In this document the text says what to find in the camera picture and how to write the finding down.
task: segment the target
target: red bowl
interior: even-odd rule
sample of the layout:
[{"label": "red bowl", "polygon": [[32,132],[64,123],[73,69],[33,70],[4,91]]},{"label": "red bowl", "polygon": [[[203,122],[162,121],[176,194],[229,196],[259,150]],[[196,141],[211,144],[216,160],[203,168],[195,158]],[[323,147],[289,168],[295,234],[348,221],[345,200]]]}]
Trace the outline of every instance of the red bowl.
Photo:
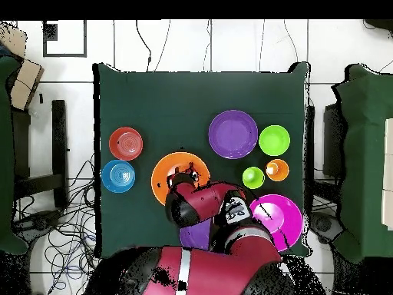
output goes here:
[{"label": "red bowl", "polygon": [[109,149],[119,160],[131,161],[139,156],[144,143],[139,132],[133,128],[118,128],[109,138]]}]

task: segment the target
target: white floor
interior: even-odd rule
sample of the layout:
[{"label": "white floor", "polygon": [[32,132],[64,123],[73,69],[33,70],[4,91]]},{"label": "white floor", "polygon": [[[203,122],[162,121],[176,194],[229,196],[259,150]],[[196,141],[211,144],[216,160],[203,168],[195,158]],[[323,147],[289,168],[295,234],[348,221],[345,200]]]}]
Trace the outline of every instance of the white floor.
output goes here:
[{"label": "white floor", "polygon": [[[157,71],[202,71],[203,66],[205,71],[209,71],[210,48],[206,52],[206,47],[210,43],[210,36],[206,30],[207,22],[207,19],[172,20]],[[51,101],[64,99],[67,105],[70,184],[75,182],[72,188],[86,184],[87,179],[91,177],[88,167],[82,171],[80,179],[75,178],[82,164],[93,154],[91,65],[103,62],[122,71],[146,71],[148,50],[137,34],[135,21],[88,21],[86,58],[43,58],[42,23],[12,23],[27,33],[26,58],[39,63],[45,69],[30,105],[31,175],[51,173]],[[140,33],[152,52],[149,71],[156,69],[168,24],[169,20],[138,22]],[[58,48],[70,48],[69,51],[73,51],[73,41],[81,40],[78,29],[69,28],[69,24],[59,21],[58,30]],[[212,71],[285,72],[295,61],[310,63],[310,97],[316,109],[315,168],[322,169],[322,113],[326,105],[336,101],[331,86],[343,81],[344,69],[349,64],[364,63],[370,69],[380,71],[393,60],[393,40],[385,30],[367,29],[361,19],[285,20],[285,24],[282,19],[265,22],[263,19],[214,19],[212,53]],[[383,72],[393,73],[393,64]],[[43,96],[42,104],[39,102],[39,94]],[[315,176],[323,177],[318,171],[315,172]],[[34,205],[27,211],[53,208],[51,195],[49,191],[35,196]],[[25,198],[21,201],[21,206],[24,207],[29,202],[30,199]],[[70,245],[75,245],[68,244],[70,238],[56,231],[50,236],[53,244],[64,245],[61,251],[65,253],[70,250]],[[308,232],[307,240],[312,248],[312,254],[306,261],[318,274],[327,293],[331,293],[334,270],[329,246],[320,244],[311,232]],[[45,249],[48,260],[54,259],[60,267],[51,269],[51,264],[44,255]],[[36,243],[31,257],[31,285],[34,292],[46,294],[54,282],[54,277],[58,277],[58,273],[54,277],[51,273],[61,269],[61,258],[55,256],[56,253],[56,250],[50,247],[48,237],[43,237]],[[62,275],[61,280],[64,283],[58,284],[59,289],[54,288],[51,295],[80,295],[83,289],[78,294],[77,291],[85,282],[86,275],[74,268],[69,270],[68,275]]]}]

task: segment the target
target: lime green bowl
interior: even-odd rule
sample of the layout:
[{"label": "lime green bowl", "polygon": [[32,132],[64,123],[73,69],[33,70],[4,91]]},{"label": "lime green bowl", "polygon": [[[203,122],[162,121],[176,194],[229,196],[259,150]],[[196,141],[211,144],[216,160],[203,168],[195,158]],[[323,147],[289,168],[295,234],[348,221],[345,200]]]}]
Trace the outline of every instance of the lime green bowl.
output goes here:
[{"label": "lime green bowl", "polygon": [[259,146],[269,156],[279,156],[286,152],[291,142],[288,131],[281,125],[270,125],[259,136]]},{"label": "lime green bowl", "polygon": [[262,186],[265,174],[260,168],[249,167],[243,172],[243,183],[249,189],[257,189]]}]

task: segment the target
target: orange plate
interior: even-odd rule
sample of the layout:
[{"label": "orange plate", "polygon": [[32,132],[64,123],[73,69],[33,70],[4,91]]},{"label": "orange plate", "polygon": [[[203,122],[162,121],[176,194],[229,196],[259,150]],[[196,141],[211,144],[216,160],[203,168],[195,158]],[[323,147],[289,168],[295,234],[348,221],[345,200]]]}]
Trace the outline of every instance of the orange plate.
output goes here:
[{"label": "orange plate", "polygon": [[[277,173],[275,173],[275,174],[269,174],[269,173],[267,173],[267,167],[268,167],[270,164],[277,164],[277,167],[278,167]],[[283,160],[280,160],[280,159],[272,160],[272,161],[270,161],[270,162],[266,165],[266,174],[267,174],[267,176],[268,176],[271,180],[273,180],[273,181],[282,181],[282,180],[286,179],[286,177],[288,177],[288,174],[289,174],[289,166],[288,166],[288,164],[287,164],[285,161],[283,161]]]},{"label": "orange plate", "polygon": [[151,175],[151,189],[153,190],[156,199],[165,205],[165,198],[167,197],[169,188],[167,185],[167,176],[175,173],[175,168],[179,167],[179,171],[185,171],[193,162],[196,172],[199,174],[199,182],[195,183],[197,187],[204,185],[210,179],[210,173],[203,161],[194,154],[186,152],[177,152],[169,154],[157,163]]}]

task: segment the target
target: purple bowl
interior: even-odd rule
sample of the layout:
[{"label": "purple bowl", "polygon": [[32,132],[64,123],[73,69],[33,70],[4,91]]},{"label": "purple bowl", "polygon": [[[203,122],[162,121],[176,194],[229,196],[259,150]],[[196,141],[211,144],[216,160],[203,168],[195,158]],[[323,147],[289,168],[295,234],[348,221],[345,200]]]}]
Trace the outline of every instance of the purple bowl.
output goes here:
[{"label": "purple bowl", "polygon": [[242,158],[258,141],[258,127],[247,113],[229,110],[218,114],[209,127],[209,142],[221,157]]},{"label": "purple bowl", "polygon": [[197,225],[180,228],[180,242],[183,247],[209,249],[210,219]]}]

